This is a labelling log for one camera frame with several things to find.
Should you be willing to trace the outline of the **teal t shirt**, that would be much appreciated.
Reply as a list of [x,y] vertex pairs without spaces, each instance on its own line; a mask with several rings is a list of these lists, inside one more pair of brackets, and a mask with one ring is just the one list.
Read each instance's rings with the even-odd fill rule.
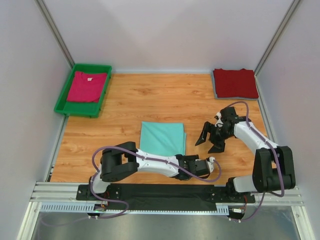
[[141,123],[139,148],[147,153],[159,156],[175,156],[186,154],[184,124],[148,122]]

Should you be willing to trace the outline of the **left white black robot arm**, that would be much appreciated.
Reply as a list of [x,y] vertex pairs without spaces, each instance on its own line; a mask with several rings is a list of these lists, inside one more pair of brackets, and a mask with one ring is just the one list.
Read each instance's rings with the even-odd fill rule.
[[195,178],[212,183],[213,180],[208,177],[217,166],[218,174],[221,175],[221,167],[212,156],[200,159],[198,155],[155,155],[136,148],[133,141],[100,147],[93,153],[91,161],[96,173],[90,180],[87,194],[94,201],[105,196],[111,183],[124,180],[137,172],[160,174],[179,181]]

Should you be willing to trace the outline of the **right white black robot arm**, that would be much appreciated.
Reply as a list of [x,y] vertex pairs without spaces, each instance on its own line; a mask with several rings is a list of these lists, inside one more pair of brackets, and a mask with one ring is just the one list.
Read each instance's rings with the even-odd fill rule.
[[208,153],[222,153],[225,141],[235,137],[254,154],[252,174],[229,179],[231,185],[225,189],[229,201],[238,201],[246,192],[283,196],[285,190],[296,186],[293,152],[288,146],[280,146],[266,138],[248,116],[239,116],[233,106],[223,108],[215,118],[215,124],[204,123],[196,145],[209,141],[212,147]]

